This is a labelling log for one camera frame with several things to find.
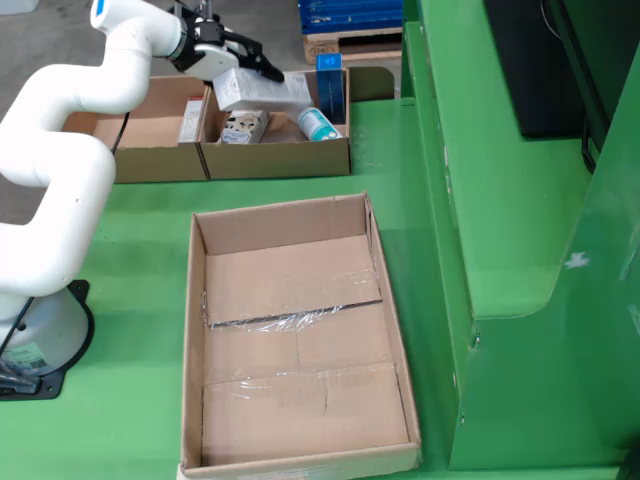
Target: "cardboard box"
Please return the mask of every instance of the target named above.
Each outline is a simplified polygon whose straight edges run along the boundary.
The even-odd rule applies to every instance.
[[[314,105],[319,106],[316,72],[304,72]],[[344,69],[346,123],[335,125],[344,138],[311,142],[286,113],[272,112],[257,145],[217,144],[229,114],[221,112],[215,92],[205,97],[199,147],[210,178],[286,178],[351,173],[351,103],[393,98],[393,75],[380,67]]]
[[[154,77],[142,105],[131,112],[116,151],[116,183],[207,180],[194,142],[179,144],[190,97],[204,97],[208,87],[188,76]],[[113,145],[124,115],[73,113],[63,131],[93,135]]]
[[[350,102],[393,98],[393,75],[381,67],[345,71]],[[315,72],[308,72],[317,102]],[[190,97],[204,98],[195,143],[178,138]],[[153,77],[142,105],[131,112],[115,155],[116,183],[178,182],[218,178],[268,178],[347,175],[350,173],[349,118],[338,126],[345,138],[310,142],[286,114],[272,115],[262,143],[218,145],[228,113],[217,108],[210,87],[194,77]],[[93,135],[113,145],[124,115],[74,113],[63,130]]]
[[[419,461],[368,197],[194,215],[178,476],[347,479]]]

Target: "gray floor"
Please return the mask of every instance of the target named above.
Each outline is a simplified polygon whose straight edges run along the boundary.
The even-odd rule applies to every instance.
[[[148,1],[162,8],[173,3]],[[105,37],[89,24],[91,3],[92,0],[41,0],[32,13],[0,16],[0,118],[24,82],[39,68],[52,63],[100,64]],[[282,70],[309,68],[304,59],[296,0],[214,0],[213,4],[226,26],[262,42],[274,65]],[[398,61],[383,65],[399,70]],[[168,62],[154,59],[152,73],[176,72]],[[0,222],[28,222],[42,195],[43,190],[19,187],[0,176]]]

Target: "black cable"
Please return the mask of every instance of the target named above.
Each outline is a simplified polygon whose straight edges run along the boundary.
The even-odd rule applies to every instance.
[[[127,122],[129,121],[129,114],[131,112],[127,112],[124,115],[124,120],[122,121],[122,127],[120,127],[120,133],[116,137],[116,141],[113,142],[113,147],[111,147],[111,153],[116,154],[116,150],[118,149],[118,144],[120,143],[120,139],[122,138],[122,134],[124,133],[124,129],[127,127]]]
[[[560,35],[558,35],[558,32],[556,32],[551,27],[551,24],[549,23],[549,20],[547,20],[547,14],[544,11],[544,0],[540,0],[540,11],[542,12],[542,19],[544,20],[544,23],[547,26],[547,28],[549,29],[549,31],[553,34],[554,37],[556,37],[558,40],[562,41],[562,37]]]
[[[2,358],[2,354],[7,348],[7,345],[9,345],[9,340],[11,340],[11,337],[13,336],[13,332],[15,332],[16,328],[18,328],[18,325],[20,325],[22,318],[25,316],[25,314],[27,313],[27,310],[29,310],[29,307],[31,306],[31,303],[33,303],[33,297],[27,300],[27,303],[25,303],[24,307],[22,307],[22,310],[16,317],[15,321],[13,322],[13,325],[11,325],[11,328],[9,329],[9,333],[7,333],[7,336],[4,338],[2,345],[0,345],[0,359]]]
[[[589,172],[596,171],[596,161],[589,151],[589,121],[587,118],[584,119],[584,126],[582,127],[582,159]]]

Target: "small white box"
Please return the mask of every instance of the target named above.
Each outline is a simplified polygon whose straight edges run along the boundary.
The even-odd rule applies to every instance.
[[[294,112],[313,105],[304,73],[285,73],[277,83],[255,70],[232,68],[213,80],[218,107],[233,110]]]
[[[264,110],[250,112],[234,110],[220,134],[219,143],[250,145],[260,143],[269,114]]]
[[[202,115],[203,97],[189,97],[182,117],[178,143],[194,143],[198,134],[198,124]]]

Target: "green table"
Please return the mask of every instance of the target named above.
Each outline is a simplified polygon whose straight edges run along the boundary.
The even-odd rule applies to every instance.
[[[580,140],[522,137],[482,0],[421,6],[474,317],[535,312],[591,181]]]
[[[456,416],[447,407],[453,367],[435,300],[440,283],[418,133],[413,100],[362,103],[353,109],[350,177],[115,186],[80,275],[91,282],[93,343],[58,399],[0,404],[2,478],[175,478],[192,212],[363,190],[380,223],[423,433],[423,466],[398,477],[614,478],[610,469],[445,471],[446,425]]]

